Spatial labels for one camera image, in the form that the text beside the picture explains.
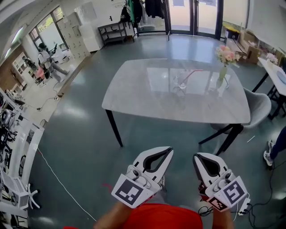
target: sneaker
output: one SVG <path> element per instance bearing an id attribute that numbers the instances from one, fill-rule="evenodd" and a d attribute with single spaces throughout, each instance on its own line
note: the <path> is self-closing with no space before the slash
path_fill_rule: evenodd
<path id="1" fill-rule="evenodd" d="M 268 141 L 268 147 L 269 147 L 269 154 L 272 152 L 272 149 L 273 149 L 273 146 L 274 146 L 275 144 L 273 143 L 273 141 L 270 139 L 269 141 Z"/>
<path id="2" fill-rule="evenodd" d="M 159 185 L 165 188 L 165 175 L 162 176 L 161 180 L 158 182 Z"/>
<path id="3" fill-rule="evenodd" d="M 264 160 L 266 161 L 267 165 L 272 166 L 273 160 L 270 158 L 270 153 L 268 153 L 267 151 L 264 151 L 263 157 L 264 157 Z"/>

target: power plug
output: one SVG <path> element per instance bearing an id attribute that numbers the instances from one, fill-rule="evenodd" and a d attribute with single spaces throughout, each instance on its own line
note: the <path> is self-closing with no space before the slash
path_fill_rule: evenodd
<path id="1" fill-rule="evenodd" d="M 241 206 L 239 212 L 238 212 L 238 215 L 239 215 L 239 216 L 243 216 L 243 215 L 245 214 L 244 211 L 247 210 L 247 207 L 248 207 L 248 204 L 249 204 L 249 203 L 250 203 L 250 199 L 249 199 L 249 198 L 246 198 L 246 199 L 244 200 L 244 202 L 243 202 L 243 204 L 242 204 L 242 206 Z"/>

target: brown wall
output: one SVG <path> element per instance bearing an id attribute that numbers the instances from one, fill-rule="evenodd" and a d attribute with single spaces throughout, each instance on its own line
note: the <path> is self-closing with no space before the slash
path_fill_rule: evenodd
<path id="1" fill-rule="evenodd" d="M 19 84 L 19 82 L 13 77 L 10 70 L 12 70 L 15 74 L 17 79 L 22 82 L 23 80 L 17 73 L 17 71 L 12 66 L 13 61 L 22 53 L 26 55 L 24 48 L 22 45 L 20 45 L 18 48 L 16 48 L 13 53 L 10 54 L 10 56 L 4 61 L 4 63 L 0 66 L 0 87 L 2 90 L 9 89 L 11 90 L 15 84 Z"/>

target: white cable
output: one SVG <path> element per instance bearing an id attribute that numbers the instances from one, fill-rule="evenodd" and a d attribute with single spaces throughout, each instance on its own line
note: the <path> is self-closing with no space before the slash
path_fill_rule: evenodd
<path id="1" fill-rule="evenodd" d="M 238 203 L 236 204 L 236 216 L 237 216 L 237 211 L 238 211 Z"/>
<path id="2" fill-rule="evenodd" d="M 42 155 L 42 157 L 44 158 L 44 155 L 42 154 L 42 152 L 40 151 L 40 149 L 38 148 L 38 151 L 40 152 L 40 154 Z M 84 210 L 84 208 L 76 201 L 76 199 L 68 192 L 68 190 L 66 189 L 66 187 L 60 182 L 59 178 L 57 177 L 57 175 L 53 172 L 52 168 L 49 166 L 48 162 L 46 161 L 46 159 L 44 158 L 46 164 L 48 165 L 48 167 L 50 168 L 50 170 L 52 171 L 52 173 L 55 175 L 55 177 L 57 178 L 58 182 L 63 186 L 63 188 L 65 189 L 65 191 L 72 197 L 72 199 L 77 203 L 77 205 L 79 205 L 79 207 L 85 212 L 87 213 L 90 217 L 92 217 L 87 211 Z"/>

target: flower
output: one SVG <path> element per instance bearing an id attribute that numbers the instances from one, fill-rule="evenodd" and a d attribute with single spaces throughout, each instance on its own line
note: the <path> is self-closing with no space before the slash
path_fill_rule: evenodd
<path id="1" fill-rule="evenodd" d="M 216 48 L 216 56 L 224 65 L 235 64 L 240 56 L 231 51 L 229 47 L 221 45 Z"/>
<path id="2" fill-rule="evenodd" d="M 271 62 L 271 63 L 274 63 L 274 64 L 278 64 L 278 59 L 276 58 L 276 56 L 272 53 L 268 53 L 266 58 Z"/>

